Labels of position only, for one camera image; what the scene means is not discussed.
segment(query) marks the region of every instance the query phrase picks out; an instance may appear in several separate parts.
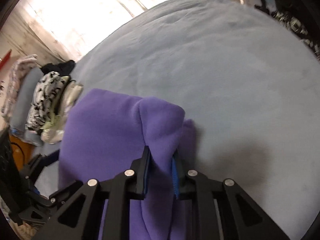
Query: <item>black metal bracket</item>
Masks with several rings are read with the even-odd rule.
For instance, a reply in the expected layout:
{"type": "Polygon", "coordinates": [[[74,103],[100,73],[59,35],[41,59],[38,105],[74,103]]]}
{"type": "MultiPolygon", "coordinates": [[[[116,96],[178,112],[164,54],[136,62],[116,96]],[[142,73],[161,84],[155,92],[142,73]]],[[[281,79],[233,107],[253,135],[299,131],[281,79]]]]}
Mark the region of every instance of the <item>black metal bracket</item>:
{"type": "Polygon", "coordinates": [[[33,240],[95,240],[108,199],[103,240],[129,240],[130,199],[143,200],[147,193],[150,150],[134,160],[130,169],[113,179],[90,179],[63,204],[33,240]]]}
{"type": "Polygon", "coordinates": [[[34,185],[42,170],[59,159],[59,153],[60,150],[57,150],[48,156],[41,154],[36,155],[28,164],[23,166],[20,171],[21,176],[34,185]]]}
{"type": "Polygon", "coordinates": [[[194,239],[220,239],[220,221],[225,240],[289,240],[234,180],[219,182],[185,169],[177,151],[172,159],[172,178],[177,199],[193,202],[197,218],[192,225],[194,239]]]}
{"type": "Polygon", "coordinates": [[[29,225],[42,227],[82,185],[83,183],[77,180],[50,195],[49,200],[32,191],[28,191],[26,194],[32,200],[32,205],[20,212],[19,218],[29,225]]]}

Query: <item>white curtain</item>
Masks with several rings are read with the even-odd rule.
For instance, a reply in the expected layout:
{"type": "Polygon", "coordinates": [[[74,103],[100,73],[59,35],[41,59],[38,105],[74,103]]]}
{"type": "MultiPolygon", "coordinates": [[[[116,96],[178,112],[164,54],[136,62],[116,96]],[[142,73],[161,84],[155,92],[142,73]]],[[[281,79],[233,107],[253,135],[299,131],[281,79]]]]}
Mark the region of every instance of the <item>white curtain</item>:
{"type": "Polygon", "coordinates": [[[4,46],[1,56],[4,56],[10,48],[15,52],[12,54],[13,56],[38,54],[37,63],[39,65],[45,65],[48,62],[57,64],[67,58],[63,58],[58,51],[50,50],[25,22],[16,8],[1,29],[0,38],[1,41],[6,41],[6,43],[1,43],[1,46],[4,46]]]}
{"type": "MultiPolygon", "coordinates": [[[[20,0],[11,18],[22,19],[35,34],[35,40],[51,51],[48,54],[39,52],[39,48],[30,51],[18,47],[25,54],[43,53],[47,62],[54,58],[78,61],[121,25],[163,1],[166,0],[20,0]]],[[[3,35],[11,44],[18,44],[16,38],[10,37],[10,32],[18,28],[9,27],[10,20],[1,33],[5,32],[3,35]]]]}

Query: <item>gray bedsheet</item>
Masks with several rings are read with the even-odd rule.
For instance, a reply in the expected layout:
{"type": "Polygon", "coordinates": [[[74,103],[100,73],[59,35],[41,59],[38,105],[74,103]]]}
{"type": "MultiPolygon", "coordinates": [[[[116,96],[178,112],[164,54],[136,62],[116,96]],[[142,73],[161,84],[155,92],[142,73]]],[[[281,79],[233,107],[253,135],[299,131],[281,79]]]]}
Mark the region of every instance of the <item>gray bedsheet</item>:
{"type": "MultiPolygon", "coordinates": [[[[273,19],[229,0],[167,1],[116,30],[72,77],[82,96],[101,88],[183,107],[199,131],[197,169],[235,179],[291,239],[311,225],[320,209],[320,66],[273,19]]],[[[38,187],[56,189],[56,168],[38,187]]]]}

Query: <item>gray pillow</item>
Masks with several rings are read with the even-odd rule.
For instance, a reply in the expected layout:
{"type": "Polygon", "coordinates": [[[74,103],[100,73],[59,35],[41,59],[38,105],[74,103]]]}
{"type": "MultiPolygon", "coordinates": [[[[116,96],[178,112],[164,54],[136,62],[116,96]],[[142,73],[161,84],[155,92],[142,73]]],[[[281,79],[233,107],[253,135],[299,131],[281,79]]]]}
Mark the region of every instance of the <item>gray pillow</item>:
{"type": "Polygon", "coordinates": [[[18,134],[24,134],[33,92],[35,91],[38,81],[42,77],[43,73],[41,69],[34,67],[23,80],[12,117],[10,118],[10,127],[11,129],[17,130],[18,134]]]}

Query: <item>silver rivet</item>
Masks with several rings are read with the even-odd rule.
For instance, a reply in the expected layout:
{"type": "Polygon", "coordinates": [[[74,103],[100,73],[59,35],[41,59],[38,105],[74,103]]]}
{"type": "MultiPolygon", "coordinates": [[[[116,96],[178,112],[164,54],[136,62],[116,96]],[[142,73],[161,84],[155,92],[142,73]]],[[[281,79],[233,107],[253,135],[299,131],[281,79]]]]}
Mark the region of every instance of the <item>silver rivet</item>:
{"type": "Polygon", "coordinates": [[[188,175],[191,176],[191,177],[197,176],[197,175],[198,175],[198,171],[189,170],[189,171],[188,171],[188,175]]]}
{"type": "Polygon", "coordinates": [[[226,179],[224,181],[224,184],[226,184],[227,186],[231,187],[235,184],[235,182],[232,179],[226,179]]]}
{"type": "Polygon", "coordinates": [[[88,180],[88,185],[90,187],[93,187],[93,186],[97,185],[97,183],[98,183],[98,181],[96,179],[89,179],[88,180]]]}
{"type": "Polygon", "coordinates": [[[125,174],[126,176],[128,176],[128,177],[131,177],[131,176],[134,175],[134,170],[126,170],[126,171],[124,172],[124,174],[125,174]]]}

